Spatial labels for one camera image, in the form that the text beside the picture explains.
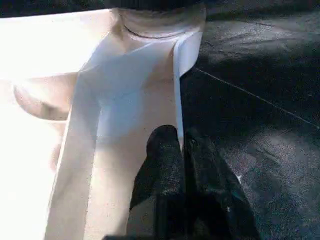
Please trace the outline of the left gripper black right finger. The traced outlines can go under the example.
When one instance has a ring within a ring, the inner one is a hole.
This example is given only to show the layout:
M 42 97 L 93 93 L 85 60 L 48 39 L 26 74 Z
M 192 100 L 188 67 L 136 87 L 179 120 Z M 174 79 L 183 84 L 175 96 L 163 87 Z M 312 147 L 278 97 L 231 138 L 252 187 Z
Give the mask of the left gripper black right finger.
M 250 203 L 213 141 L 190 128 L 184 134 L 188 234 L 196 240 L 259 240 Z

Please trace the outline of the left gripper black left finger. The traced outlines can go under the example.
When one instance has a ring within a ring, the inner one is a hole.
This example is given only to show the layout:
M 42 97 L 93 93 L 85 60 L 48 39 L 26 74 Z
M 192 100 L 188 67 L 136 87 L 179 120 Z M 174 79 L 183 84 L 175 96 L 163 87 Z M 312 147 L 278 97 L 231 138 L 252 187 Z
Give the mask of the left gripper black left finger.
M 185 169 L 177 130 L 157 127 L 146 143 L 146 158 L 134 179 L 126 233 L 173 240 L 186 234 Z

